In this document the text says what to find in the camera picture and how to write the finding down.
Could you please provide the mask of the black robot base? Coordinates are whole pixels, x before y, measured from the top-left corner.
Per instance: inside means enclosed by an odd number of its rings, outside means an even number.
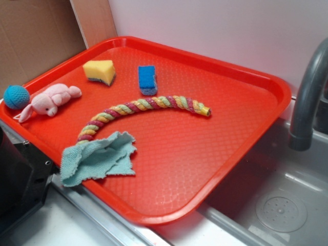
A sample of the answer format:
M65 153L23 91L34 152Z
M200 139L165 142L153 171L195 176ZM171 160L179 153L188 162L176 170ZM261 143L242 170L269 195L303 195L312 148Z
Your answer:
M45 204L52 176L58 172L34 144L14 144L1 130L1 234Z

